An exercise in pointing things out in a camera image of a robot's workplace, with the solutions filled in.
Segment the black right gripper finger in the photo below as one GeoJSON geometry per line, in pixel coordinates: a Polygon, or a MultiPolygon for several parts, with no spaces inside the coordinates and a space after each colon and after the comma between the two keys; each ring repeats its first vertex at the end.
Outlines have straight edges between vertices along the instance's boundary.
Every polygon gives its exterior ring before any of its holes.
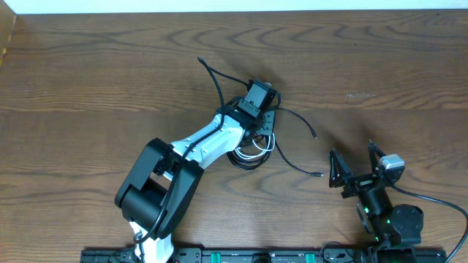
{"type": "Polygon", "coordinates": [[[371,169],[374,174],[378,173],[378,163],[380,158],[383,156],[386,156],[386,153],[384,153],[376,143],[374,143],[372,140],[369,141],[369,146],[368,146],[368,151],[369,151],[369,158],[370,158],[370,163],[371,163],[371,169]]]}
{"type": "Polygon", "coordinates": [[[342,155],[337,149],[333,149],[328,154],[330,161],[330,178],[329,187],[338,188],[345,186],[347,181],[352,177],[352,172],[344,162],[342,155]]]}

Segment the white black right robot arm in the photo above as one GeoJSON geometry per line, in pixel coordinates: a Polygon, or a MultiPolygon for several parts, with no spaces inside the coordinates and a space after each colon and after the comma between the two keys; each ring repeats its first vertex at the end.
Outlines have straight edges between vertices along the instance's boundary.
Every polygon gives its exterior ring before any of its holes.
{"type": "Polygon", "coordinates": [[[329,186],[343,188],[341,196],[357,197],[358,215],[366,231],[373,234],[384,248],[403,248],[421,243],[423,211],[408,204],[393,205],[387,188],[394,186],[405,170],[404,160],[397,154],[386,154],[369,143],[371,172],[354,175],[342,155],[333,149],[329,186]]]}

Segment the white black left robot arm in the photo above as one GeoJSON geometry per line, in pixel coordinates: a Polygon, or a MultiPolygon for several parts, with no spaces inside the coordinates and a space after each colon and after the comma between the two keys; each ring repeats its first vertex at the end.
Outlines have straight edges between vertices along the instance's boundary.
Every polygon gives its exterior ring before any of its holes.
{"type": "Polygon", "coordinates": [[[273,134],[268,118],[281,103],[270,84],[250,81],[245,96],[222,102],[212,121],[178,141],[148,142],[116,193],[114,203],[135,237],[135,262],[167,262],[171,234],[184,217],[201,177],[220,156],[273,134]]]}

